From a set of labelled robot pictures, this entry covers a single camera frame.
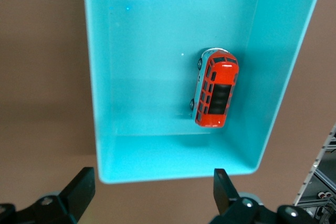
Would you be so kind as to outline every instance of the red and blue toy vehicle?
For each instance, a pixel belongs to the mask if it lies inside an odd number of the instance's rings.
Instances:
[[[238,77],[236,57],[222,48],[211,48],[198,60],[192,118],[202,127],[223,127]]]

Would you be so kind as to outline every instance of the screw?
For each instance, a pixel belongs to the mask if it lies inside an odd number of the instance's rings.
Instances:
[[[3,206],[0,206],[0,214],[4,213],[6,211],[6,208]]]
[[[287,214],[291,215],[292,217],[296,217],[296,216],[299,215],[298,212],[294,208],[292,208],[292,207],[286,207],[285,208],[285,212]]]
[[[244,198],[242,202],[247,207],[252,207],[253,206],[252,201],[250,201],[249,199]]]
[[[53,199],[50,197],[45,197],[42,201],[41,201],[41,205],[42,206],[47,206],[50,203],[52,203]]]

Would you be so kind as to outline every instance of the tire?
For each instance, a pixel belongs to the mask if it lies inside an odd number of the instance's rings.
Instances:
[[[197,68],[200,70],[202,68],[202,58],[198,60]]]
[[[194,105],[195,105],[195,99],[193,98],[193,99],[190,100],[190,109],[191,110],[194,110]]]

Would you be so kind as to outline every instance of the blue plastic bin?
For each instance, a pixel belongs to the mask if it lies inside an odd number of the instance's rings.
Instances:
[[[85,0],[100,179],[254,172],[316,0]],[[191,119],[197,61],[221,47],[240,66],[226,124]]]

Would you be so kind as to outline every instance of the black wheel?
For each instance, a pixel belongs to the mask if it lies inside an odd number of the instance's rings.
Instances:
[[[202,58],[198,60],[197,67],[199,70],[202,68]]]
[[[195,100],[194,100],[194,98],[193,98],[193,99],[191,99],[191,101],[190,101],[190,109],[191,109],[191,110],[194,109],[194,104],[195,104]]]

